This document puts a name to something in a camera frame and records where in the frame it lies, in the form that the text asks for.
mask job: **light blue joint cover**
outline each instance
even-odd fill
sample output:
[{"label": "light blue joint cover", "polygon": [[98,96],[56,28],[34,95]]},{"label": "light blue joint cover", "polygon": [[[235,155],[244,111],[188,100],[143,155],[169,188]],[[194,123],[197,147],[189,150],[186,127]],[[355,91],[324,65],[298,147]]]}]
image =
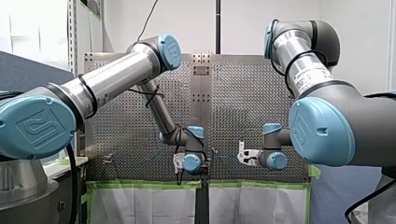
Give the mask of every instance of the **light blue joint cover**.
[{"label": "light blue joint cover", "polygon": [[181,64],[181,49],[172,35],[159,35],[158,45],[161,58],[169,70],[177,69]]},{"label": "light blue joint cover", "polygon": [[280,123],[266,123],[262,125],[262,134],[275,133],[282,130]]},{"label": "light blue joint cover", "polygon": [[267,30],[265,31],[265,38],[264,38],[264,58],[271,59],[271,50],[272,50],[272,39],[274,30],[272,26],[272,22],[270,22],[267,26]]},{"label": "light blue joint cover", "polygon": [[54,155],[72,140],[76,119],[63,102],[26,96],[0,105],[0,154],[32,160]]},{"label": "light blue joint cover", "polygon": [[187,129],[192,132],[197,138],[204,139],[204,128],[199,126],[189,126]]},{"label": "light blue joint cover", "polygon": [[355,137],[347,119],[325,100],[305,97],[296,101],[289,126],[293,146],[310,162],[343,166],[355,155]]},{"label": "light blue joint cover", "polygon": [[183,169],[189,174],[195,174],[201,168],[201,159],[195,154],[186,154],[183,159]]},{"label": "light blue joint cover", "polygon": [[288,164],[288,158],[282,152],[273,152],[268,156],[266,164],[271,170],[283,170]]}]

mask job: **metal backboard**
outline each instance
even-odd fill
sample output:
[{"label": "metal backboard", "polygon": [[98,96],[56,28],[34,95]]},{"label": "metal backboard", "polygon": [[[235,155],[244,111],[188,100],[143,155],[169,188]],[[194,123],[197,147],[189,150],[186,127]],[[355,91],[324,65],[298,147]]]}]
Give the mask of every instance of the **metal backboard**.
[{"label": "metal backboard", "polygon": [[[86,54],[85,72],[122,55]],[[261,56],[186,54],[176,71],[156,80],[176,123],[205,127],[205,149],[218,152],[212,155],[210,178],[308,181],[306,165],[291,148],[285,148],[289,166],[281,172],[246,167],[236,158],[242,131],[260,132],[265,122],[287,124],[292,100],[283,78]],[[139,94],[127,91],[109,102],[87,124],[88,178],[174,180],[174,147],[161,143],[158,134]],[[247,147],[258,148],[260,140],[258,133],[249,133]]]}]

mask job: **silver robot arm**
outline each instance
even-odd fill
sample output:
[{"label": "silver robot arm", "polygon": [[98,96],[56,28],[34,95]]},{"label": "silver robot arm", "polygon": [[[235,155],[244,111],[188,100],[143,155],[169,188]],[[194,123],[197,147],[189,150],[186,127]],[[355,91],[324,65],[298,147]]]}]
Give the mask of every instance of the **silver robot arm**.
[{"label": "silver robot arm", "polygon": [[273,21],[265,47],[265,57],[280,66],[278,73],[296,98],[289,115],[290,141],[301,157],[329,166],[396,165],[395,97],[364,97],[333,78],[340,44],[329,24]]},{"label": "silver robot arm", "polygon": [[[99,107],[134,85],[141,91],[154,92],[153,79],[178,68],[181,62],[180,47],[171,35],[142,40],[128,52],[63,85],[49,84],[1,101],[0,155],[33,160],[59,152]],[[148,106],[166,144],[202,151],[202,136],[197,136],[194,129],[176,126],[161,97],[155,95]]]}]

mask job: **black joint ring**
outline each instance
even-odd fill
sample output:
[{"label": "black joint ring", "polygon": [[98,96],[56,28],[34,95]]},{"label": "black joint ring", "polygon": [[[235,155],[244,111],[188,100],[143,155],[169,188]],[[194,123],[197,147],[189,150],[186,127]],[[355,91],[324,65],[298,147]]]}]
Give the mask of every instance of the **black joint ring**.
[{"label": "black joint ring", "polygon": [[87,118],[85,118],[85,119],[90,119],[93,116],[95,116],[96,112],[98,111],[98,101],[96,100],[95,93],[93,93],[91,87],[87,85],[84,78],[82,78],[82,75],[78,75],[78,79],[84,85],[85,89],[87,89],[87,91],[90,93],[92,98],[92,113]]},{"label": "black joint ring", "polygon": [[77,130],[81,128],[82,125],[84,124],[84,119],[82,118],[81,114],[79,113],[73,101],[70,100],[70,98],[66,94],[64,94],[63,91],[61,91],[58,87],[54,85],[49,84],[45,88],[51,91],[52,93],[54,93],[56,96],[59,97],[60,100],[62,100],[62,102],[64,102],[67,106],[69,106],[69,108],[72,110],[76,118]]}]

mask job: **white wall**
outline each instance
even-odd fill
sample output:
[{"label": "white wall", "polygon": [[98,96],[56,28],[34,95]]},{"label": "white wall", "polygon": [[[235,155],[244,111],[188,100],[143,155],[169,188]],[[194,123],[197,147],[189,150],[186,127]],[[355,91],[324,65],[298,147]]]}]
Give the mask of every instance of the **white wall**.
[{"label": "white wall", "polygon": [[[140,34],[154,0],[105,0],[105,51],[124,52]],[[215,0],[159,1],[143,35],[171,33],[184,53],[215,51]],[[320,18],[320,0],[226,0],[221,6],[221,50],[262,54],[263,36],[273,18]]]},{"label": "white wall", "polygon": [[[124,52],[139,36],[154,0],[105,0],[104,50]],[[175,35],[183,52],[215,48],[215,1],[159,1],[142,38]]]},{"label": "white wall", "polygon": [[222,0],[221,53],[263,55],[264,34],[273,19],[320,19],[320,0]]},{"label": "white wall", "polygon": [[392,0],[323,0],[322,19],[341,40],[333,74],[362,93],[386,91]]}]

